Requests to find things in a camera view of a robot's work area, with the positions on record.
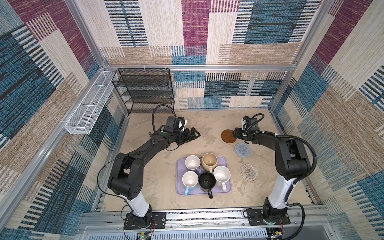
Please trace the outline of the blue-grey woven round coaster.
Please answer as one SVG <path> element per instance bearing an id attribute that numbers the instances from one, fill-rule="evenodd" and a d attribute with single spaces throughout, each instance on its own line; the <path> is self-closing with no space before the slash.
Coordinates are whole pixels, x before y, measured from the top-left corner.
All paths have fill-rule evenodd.
<path id="1" fill-rule="evenodd" d="M 248 144 L 238 143 L 235 145 L 235 153 L 241 158 L 249 158 L 252 155 L 252 150 Z"/>

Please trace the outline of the brown wooden round coaster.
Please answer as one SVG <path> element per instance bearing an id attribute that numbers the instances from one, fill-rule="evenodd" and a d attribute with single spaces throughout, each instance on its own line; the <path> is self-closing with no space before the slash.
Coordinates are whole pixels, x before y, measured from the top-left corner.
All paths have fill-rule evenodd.
<path id="1" fill-rule="evenodd" d="M 234 137 L 234 131 L 233 130 L 224 130 L 221 133 L 221 139 L 228 144 L 234 143 L 237 138 Z"/>

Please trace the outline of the lavender mug white inside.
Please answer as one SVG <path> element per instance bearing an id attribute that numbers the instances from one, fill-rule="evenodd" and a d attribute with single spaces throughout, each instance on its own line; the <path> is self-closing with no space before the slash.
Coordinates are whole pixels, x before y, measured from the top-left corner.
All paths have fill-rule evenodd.
<path id="1" fill-rule="evenodd" d="M 198 156 L 191 155 L 185 159 L 185 166 L 188 170 L 201 174 L 201 159 Z"/>

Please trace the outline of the clear patterned glass coaster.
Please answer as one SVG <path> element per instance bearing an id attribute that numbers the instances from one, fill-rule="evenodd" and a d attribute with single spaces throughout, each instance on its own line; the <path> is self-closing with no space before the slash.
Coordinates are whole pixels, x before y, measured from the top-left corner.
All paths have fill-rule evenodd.
<path id="1" fill-rule="evenodd" d="M 240 168 L 241 176 L 249 182 L 254 182 L 259 177 L 259 171 L 251 164 L 244 164 Z"/>

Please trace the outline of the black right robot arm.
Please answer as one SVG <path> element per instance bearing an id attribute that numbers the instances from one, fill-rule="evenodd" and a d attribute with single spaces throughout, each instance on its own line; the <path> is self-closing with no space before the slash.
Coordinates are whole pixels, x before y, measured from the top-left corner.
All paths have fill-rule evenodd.
<path id="1" fill-rule="evenodd" d="M 317 155 L 306 140 L 292 135 L 278 135 L 268 131 L 253 131 L 235 128 L 234 137 L 275 151 L 275 166 L 278 178 L 265 206 L 270 210 L 285 209 L 296 184 L 308 177 L 317 166 Z"/>

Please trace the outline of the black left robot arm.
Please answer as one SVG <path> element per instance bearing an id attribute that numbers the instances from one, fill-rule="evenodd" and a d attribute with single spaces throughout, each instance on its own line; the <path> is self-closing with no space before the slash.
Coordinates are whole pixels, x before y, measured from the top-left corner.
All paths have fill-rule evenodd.
<path id="1" fill-rule="evenodd" d="M 119 197 L 126 199 L 136 221 L 148 225 L 152 220 L 152 207 L 141 193 L 146 164 L 172 143 L 181 146 L 200 136 L 201 134 L 195 128 L 185 129 L 183 132 L 158 130 L 138 149 L 126 155 L 120 153 L 116 156 L 109 176 L 108 188 Z"/>

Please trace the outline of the beige ceramic mug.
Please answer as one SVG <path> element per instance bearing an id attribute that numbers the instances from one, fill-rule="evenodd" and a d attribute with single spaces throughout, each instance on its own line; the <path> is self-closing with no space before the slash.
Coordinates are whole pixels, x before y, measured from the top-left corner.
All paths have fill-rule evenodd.
<path id="1" fill-rule="evenodd" d="M 214 169 L 218 166 L 217 156 L 213 153 L 204 154 L 201 159 L 201 166 L 205 171 L 212 174 Z"/>

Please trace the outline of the white ceramic mug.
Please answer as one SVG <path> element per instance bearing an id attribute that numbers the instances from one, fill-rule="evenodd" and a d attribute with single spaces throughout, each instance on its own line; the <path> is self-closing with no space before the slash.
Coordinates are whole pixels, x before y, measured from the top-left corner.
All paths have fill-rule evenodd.
<path id="1" fill-rule="evenodd" d="M 227 191 L 227 182 L 231 179 L 231 172 L 230 170 L 225 166 L 217 166 L 214 169 L 214 177 L 216 179 L 216 182 L 218 186 L 221 188 L 222 192 Z"/>

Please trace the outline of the black ceramic mug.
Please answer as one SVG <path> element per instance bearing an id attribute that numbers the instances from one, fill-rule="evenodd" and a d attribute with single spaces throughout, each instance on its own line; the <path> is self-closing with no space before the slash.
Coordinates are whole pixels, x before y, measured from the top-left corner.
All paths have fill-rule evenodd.
<path id="1" fill-rule="evenodd" d="M 213 188 L 216 185 L 216 178 L 213 174 L 209 172 L 202 173 L 199 176 L 199 185 L 200 188 L 208 194 L 210 199 L 213 199 Z"/>

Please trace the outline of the light blue handled mug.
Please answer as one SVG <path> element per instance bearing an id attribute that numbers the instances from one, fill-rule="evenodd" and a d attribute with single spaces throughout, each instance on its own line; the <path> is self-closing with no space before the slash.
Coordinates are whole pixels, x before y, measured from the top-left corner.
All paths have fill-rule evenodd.
<path id="1" fill-rule="evenodd" d="M 183 174 L 182 183 L 186 187 L 185 196 L 188 196 L 196 188 L 199 182 L 199 176 L 193 171 L 187 171 Z"/>

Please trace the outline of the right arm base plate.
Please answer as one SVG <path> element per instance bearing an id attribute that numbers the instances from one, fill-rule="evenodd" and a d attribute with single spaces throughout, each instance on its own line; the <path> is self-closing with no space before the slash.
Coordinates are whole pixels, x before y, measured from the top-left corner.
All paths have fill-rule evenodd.
<path id="1" fill-rule="evenodd" d="M 262 209 L 247 208 L 243 210 L 243 217 L 249 221 L 250 226 L 289 225 L 291 223 L 288 214 L 277 216 L 274 220 L 265 220 Z"/>

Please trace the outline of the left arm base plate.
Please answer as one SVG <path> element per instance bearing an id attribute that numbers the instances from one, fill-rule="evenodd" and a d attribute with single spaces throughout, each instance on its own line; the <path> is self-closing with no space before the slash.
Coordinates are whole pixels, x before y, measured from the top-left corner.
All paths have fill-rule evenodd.
<path id="1" fill-rule="evenodd" d="M 166 212 L 154 212 L 143 218 L 128 213 L 125 218 L 124 230 L 164 229 L 166 225 Z"/>

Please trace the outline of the aluminium front rail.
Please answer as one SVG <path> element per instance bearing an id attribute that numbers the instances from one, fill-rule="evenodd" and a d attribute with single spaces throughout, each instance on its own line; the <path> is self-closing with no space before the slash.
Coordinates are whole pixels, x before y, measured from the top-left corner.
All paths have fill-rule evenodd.
<path id="1" fill-rule="evenodd" d="M 267 240 L 286 239 L 301 226 L 299 207 L 288 210 L 289 225 L 250 226 L 242 208 L 166 210 L 164 229 L 124 230 L 126 212 L 85 213 L 77 240 Z"/>

